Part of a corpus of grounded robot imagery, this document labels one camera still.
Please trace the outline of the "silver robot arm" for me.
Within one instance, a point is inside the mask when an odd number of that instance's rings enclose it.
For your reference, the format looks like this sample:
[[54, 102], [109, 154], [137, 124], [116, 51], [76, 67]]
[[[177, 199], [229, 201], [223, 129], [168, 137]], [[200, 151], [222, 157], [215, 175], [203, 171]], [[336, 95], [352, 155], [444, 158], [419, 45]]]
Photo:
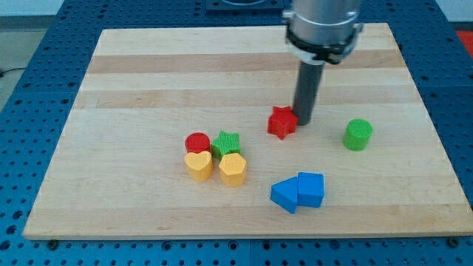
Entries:
[[309, 65], [340, 64], [363, 30], [360, 10], [361, 0], [293, 0], [282, 13], [290, 52]]

